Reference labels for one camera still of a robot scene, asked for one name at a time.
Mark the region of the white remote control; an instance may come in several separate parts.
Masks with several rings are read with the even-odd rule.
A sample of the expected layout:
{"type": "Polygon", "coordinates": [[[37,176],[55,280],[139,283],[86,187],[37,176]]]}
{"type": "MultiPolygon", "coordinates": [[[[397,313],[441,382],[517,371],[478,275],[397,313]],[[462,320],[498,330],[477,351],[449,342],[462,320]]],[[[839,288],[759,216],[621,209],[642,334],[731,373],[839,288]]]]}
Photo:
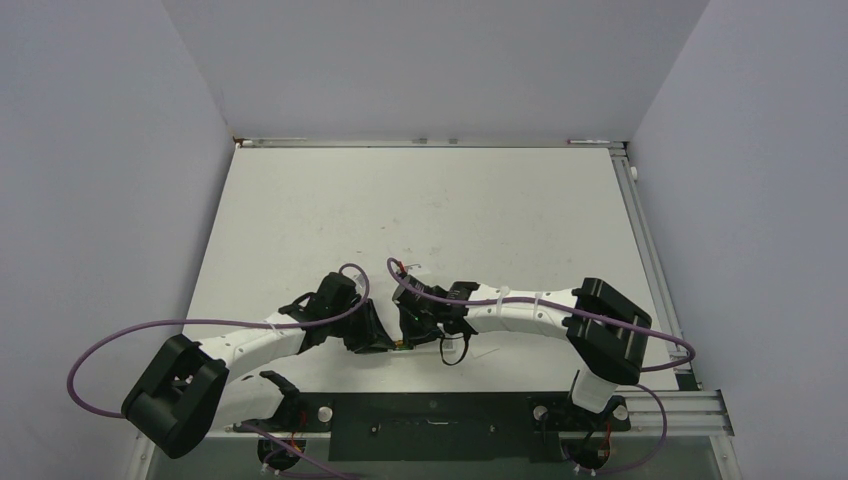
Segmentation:
{"type": "Polygon", "coordinates": [[[390,350],[391,354],[396,355],[436,355],[438,356],[440,353],[445,354],[458,354],[461,352],[463,348],[463,341],[460,337],[448,337],[444,341],[441,339],[436,339],[432,342],[411,345],[409,350],[390,350]]]}

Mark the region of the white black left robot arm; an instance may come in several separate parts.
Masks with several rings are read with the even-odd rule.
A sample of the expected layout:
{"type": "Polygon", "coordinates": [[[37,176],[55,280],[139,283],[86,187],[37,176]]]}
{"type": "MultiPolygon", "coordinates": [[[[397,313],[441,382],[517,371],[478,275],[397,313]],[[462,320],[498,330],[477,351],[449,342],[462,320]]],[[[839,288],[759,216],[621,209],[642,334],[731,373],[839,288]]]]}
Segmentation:
{"type": "Polygon", "coordinates": [[[331,272],[258,328],[201,340],[170,337],[124,399],[123,417],[172,459],[210,431],[245,420],[289,428],[303,409],[300,392],[268,364],[329,338],[355,354],[394,349],[365,289],[364,278],[331,272]]]}

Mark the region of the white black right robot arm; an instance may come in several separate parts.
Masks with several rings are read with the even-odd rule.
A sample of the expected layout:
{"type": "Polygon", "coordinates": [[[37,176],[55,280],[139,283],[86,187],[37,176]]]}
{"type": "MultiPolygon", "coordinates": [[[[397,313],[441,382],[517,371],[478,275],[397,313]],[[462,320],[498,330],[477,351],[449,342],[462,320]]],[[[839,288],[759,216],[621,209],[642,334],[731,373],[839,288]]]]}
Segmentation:
{"type": "Polygon", "coordinates": [[[653,319],[598,279],[573,289],[521,291],[471,281],[449,289],[428,286],[410,274],[393,293],[404,320],[468,340],[510,332],[564,340],[583,361],[565,401],[567,419],[579,428],[599,421],[615,390],[639,382],[653,319]]]}

